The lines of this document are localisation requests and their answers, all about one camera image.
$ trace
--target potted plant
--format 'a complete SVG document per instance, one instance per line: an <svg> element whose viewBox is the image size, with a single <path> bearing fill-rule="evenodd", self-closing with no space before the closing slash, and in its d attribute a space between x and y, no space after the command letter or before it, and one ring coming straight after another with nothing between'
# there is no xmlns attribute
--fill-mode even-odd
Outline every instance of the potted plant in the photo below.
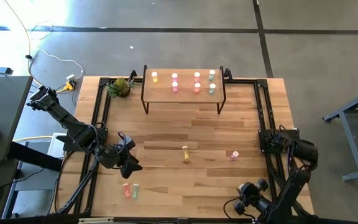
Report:
<svg viewBox="0 0 358 224"><path fill-rule="evenodd" d="M117 78L112 84L107 86L107 93L110 97L127 97L131 92L131 88L134 87L134 79L130 82L125 81L123 78Z"/></svg>

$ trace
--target wooden table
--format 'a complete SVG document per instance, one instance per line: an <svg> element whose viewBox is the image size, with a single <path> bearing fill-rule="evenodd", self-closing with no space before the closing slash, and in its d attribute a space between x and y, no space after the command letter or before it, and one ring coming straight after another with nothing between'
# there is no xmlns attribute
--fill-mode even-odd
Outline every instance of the wooden table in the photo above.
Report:
<svg viewBox="0 0 358 224"><path fill-rule="evenodd" d="M145 67L143 94L141 100L146 114L149 113L149 103L212 103L217 104L220 114L226 100L223 74L220 69L214 69L215 76L209 81L209 69L153 69ZM157 72L158 82L154 83L151 74ZM200 75L200 92L194 93L195 72ZM172 90L172 73L178 74L178 91ZM216 85L213 94L209 94L209 85Z"/></svg>
<svg viewBox="0 0 358 224"><path fill-rule="evenodd" d="M91 122L99 78L84 77L75 111L80 121ZM276 125L293 127L284 81L268 79L268 87ZM100 166L92 216L225 218L223 204L237 196L236 187L245 182L256 183L261 177L267 179L265 159L259 149L259 120L251 85L227 84L226 106L220 115L216 114L216 105L185 103L155 103L146 115L140 93L138 83L127 98L112 99L107 127L111 144L119 140L118 131L133 138L137 145L131 152L144 169L123 179L118 170ZM183 163L181 147L184 145L189 147L190 164ZM239 151L237 161L230 160L232 151ZM58 190L59 207L78 185L83 156L82 152L76 152L67 160ZM140 184L138 199L124 197L122 184L125 183ZM269 190L264 195L270 198ZM313 213L307 185L298 202ZM231 203L227 212L237 217ZM259 215L251 206L247 213Z"/></svg>

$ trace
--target wood grain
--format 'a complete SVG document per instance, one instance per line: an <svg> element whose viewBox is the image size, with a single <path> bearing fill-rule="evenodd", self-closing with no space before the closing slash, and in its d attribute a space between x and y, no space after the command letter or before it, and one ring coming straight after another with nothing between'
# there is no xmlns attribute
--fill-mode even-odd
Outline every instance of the wood grain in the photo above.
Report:
<svg viewBox="0 0 358 224"><path fill-rule="evenodd" d="M99 77L84 78L75 112L80 121L91 121L98 83ZM268 79L268 85L276 125L292 128L283 80ZM222 207L225 201L237 195L236 187L267 176L257 140L259 120L253 87L227 84L226 91L227 105L221 115L216 114L216 105L186 103L154 103L146 115L140 102L139 83L127 98L112 99L108 142L116 142L120 130L130 135L137 144L131 152L144 169L123 179L118 170L101 166L92 216L226 217ZM189 147L189 164L183 163L182 146ZM230 160L233 151L240 154L236 161ZM58 190L60 206L78 184L82 159L83 153L76 152L66 163ZM131 187L140 185L138 199L125 198L122 191L125 183ZM270 198L268 190L263 194ZM85 192L82 209L87 195ZM307 186L298 201L313 213ZM237 217L232 205L227 205L227 212ZM247 212L259 215L251 207Z"/></svg>
<svg viewBox="0 0 358 224"><path fill-rule="evenodd" d="M221 103L223 102L222 72L214 69L215 76L208 80L209 69L152 69L146 70L144 101L149 103ZM157 72L158 82L154 83L152 72ZM200 92L194 93L194 73L200 72ZM178 91L172 91L172 73L178 74ZM209 94L209 84L216 85L213 94Z"/></svg>

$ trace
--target wooden tabletop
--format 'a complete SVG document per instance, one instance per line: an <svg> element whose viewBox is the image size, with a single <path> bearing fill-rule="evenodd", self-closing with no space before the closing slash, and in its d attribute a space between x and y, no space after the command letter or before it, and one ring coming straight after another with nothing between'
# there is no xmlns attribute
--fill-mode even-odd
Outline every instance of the wooden tabletop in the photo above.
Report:
<svg viewBox="0 0 358 224"><path fill-rule="evenodd" d="M90 123L100 77L84 77L75 116ZM284 81L268 79L276 125L293 127ZM216 105L155 103L144 113L140 102L141 84L137 83L127 98L112 99L107 127L108 143L118 141L124 131L136 142L131 153L140 160L142 171L123 179L119 170L100 166L93 201L92 216L109 217L198 217L225 218L223 204L237 196L236 187L245 182L267 179L264 155L260 153L257 131L259 120L252 85L226 84L227 101L223 114ZM104 100L99 112L101 121ZM181 147L188 146L190 163L183 163ZM239 152L236 161L230 160ZM76 152L63 170L58 190L61 207L78 185L84 154ZM137 199L125 198L122 185L139 184ZM85 207L88 195L83 197ZM263 193L270 198L269 190ZM313 213L308 186L298 202ZM227 205L227 212L237 217ZM247 213L259 215L251 206Z"/></svg>
<svg viewBox="0 0 358 224"><path fill-rule="evenodd" d="M214 69L215 76L209 81L210 69L152 69L146 70L144 97L147 103L222 103L223 82L220 69ZM157 72L158 82L154 83L152 72ZM200 72L200 92L195 94L195 72ZM178 74L178 91L172 91L172 73ZM213 94L209 94L209 85L216 85Z"/></svg>

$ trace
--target concrete floor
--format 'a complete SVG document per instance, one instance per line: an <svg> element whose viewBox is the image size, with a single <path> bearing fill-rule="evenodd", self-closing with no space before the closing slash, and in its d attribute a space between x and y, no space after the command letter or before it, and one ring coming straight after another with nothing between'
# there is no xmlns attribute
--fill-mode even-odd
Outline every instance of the concrete floor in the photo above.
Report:
<svg viewBox="0 0 358 224"><path fill-rule="evenodd" d="M257 28L252 0L48 2L29 1L32 12L18 9L18 14L29 27L48 20L55 26L76 27ZM358 30L358 0L259 3L265 29ZM17 27L13 15L5 10L0 6L5 16L0 17L0 23ZM358 180L344 183L341 178L341 174L357 169L342 124L326 124L321 119L358 95L358 35L269 34L266 40L273 75L285 79L294 122L302 138L319 147L319 167L310 182L315 213L358 221ZM224 65L235 77L266 77L258 34L54 32L39 41L39 46L61 58L78 61L86 75L128 75L133 69L139 74L147 64L161 68ZM19 28L0 31L0 66L25 75L26 47ZM56 88L67 75L79 75L80 70L39 52L32 73L42 83ZM73 113L71 94L61 95L60 99ZM62 132L62 127L48 114L26 107L16 137L53 132ZM34 196L23 198L16 211L38 215L38 211L28 212L28 204L36 203L28 198Z"/></svg>

